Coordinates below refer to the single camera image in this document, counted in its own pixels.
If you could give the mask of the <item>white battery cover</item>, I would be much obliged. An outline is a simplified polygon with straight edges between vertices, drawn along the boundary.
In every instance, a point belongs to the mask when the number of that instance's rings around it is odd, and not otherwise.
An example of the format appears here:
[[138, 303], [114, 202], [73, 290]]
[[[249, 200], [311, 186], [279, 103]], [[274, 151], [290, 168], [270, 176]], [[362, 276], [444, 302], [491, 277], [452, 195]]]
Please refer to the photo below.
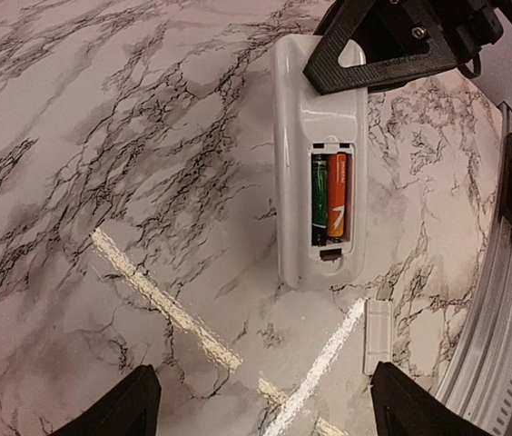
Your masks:
[[380, 362], [390, 362], [393, 345], [393, 304], [368, 300], [365, 311], [363, 372], [372, 375]]

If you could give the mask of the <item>front aluminium rail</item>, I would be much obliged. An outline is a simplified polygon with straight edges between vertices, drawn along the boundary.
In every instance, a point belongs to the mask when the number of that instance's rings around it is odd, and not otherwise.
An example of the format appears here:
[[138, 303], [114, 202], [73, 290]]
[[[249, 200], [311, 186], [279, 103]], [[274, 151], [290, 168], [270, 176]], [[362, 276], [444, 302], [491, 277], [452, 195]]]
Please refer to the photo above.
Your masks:
[[503, 138], [497, 206], [478, 287], [436, 393], [446, 408], [489, 435], [505, 434], [512, 417], [512, 226], [499, 211], [512, 108], [501, 103], [499, 109]]

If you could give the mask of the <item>white remote control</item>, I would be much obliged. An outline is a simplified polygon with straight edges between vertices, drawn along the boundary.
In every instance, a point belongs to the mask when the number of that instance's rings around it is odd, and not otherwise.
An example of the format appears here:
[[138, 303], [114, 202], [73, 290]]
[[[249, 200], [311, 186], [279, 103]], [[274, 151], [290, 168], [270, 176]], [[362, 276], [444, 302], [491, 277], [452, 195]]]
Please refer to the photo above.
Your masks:
[[314, 90], [304, 68], [319, 42], [285, 35], [271, 55], [279, 272], [307, 290], [352, 282], [367, 234], [368, 92]]

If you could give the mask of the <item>orange battery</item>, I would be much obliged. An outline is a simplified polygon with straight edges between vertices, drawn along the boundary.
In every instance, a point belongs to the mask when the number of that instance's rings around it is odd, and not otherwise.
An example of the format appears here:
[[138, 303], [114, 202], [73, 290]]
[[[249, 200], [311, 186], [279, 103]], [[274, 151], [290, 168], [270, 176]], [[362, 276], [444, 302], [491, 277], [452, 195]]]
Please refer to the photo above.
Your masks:
[[347, 155], [331, 154], [328, 159], [328, 237], [344, 234], [346, 212]]

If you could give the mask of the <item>green black battery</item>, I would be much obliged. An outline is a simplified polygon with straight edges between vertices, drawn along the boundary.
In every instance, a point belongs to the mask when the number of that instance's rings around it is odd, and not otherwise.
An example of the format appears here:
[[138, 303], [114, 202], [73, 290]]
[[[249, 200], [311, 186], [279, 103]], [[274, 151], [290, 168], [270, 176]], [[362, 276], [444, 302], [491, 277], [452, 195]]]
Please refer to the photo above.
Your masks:
[[325, 246], [328, 226], [328, 172], [323, 154], [311, 157], [311, 229], [312, 244]]

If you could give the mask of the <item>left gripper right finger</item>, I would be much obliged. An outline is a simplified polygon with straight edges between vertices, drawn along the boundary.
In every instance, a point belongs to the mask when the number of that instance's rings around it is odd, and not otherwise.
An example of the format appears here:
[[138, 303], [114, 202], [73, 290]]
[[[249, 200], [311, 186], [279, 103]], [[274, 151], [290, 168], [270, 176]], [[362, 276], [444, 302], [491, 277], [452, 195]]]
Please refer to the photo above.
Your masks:
[[446, 408], [391, 362], [378, 363], [370, 393], [379, 436], [488, 436]]

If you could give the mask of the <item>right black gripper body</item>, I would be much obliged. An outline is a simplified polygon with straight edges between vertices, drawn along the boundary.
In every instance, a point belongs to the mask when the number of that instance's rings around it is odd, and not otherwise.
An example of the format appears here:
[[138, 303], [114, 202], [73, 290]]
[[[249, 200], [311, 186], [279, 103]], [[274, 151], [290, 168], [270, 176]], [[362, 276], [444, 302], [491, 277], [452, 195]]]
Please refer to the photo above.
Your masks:
[[472, 59], [483, 45], [495, 44], [503, 35], [495, 8], [489, 1], [437, 1], [438, 18], [457, 59]]

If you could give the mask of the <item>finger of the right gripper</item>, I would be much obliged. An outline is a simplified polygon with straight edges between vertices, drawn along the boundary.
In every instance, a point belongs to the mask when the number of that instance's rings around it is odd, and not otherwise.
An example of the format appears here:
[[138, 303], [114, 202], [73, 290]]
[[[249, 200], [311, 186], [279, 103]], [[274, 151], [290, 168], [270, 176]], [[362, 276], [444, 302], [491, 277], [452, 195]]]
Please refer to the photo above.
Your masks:
[[336, 1], [314, 34], [303, 73], [321, 95], [388, 91], [458, 65], [428, 1]]

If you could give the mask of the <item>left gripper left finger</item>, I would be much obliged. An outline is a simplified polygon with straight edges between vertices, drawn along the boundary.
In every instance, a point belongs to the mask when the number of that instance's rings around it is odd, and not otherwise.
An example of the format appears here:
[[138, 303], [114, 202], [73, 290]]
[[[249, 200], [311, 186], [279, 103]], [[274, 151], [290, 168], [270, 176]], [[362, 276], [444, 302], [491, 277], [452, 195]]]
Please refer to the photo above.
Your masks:
[[139, 365], [53, 435], [149, 435], [157, 432], [162, 387], [152, 365]]

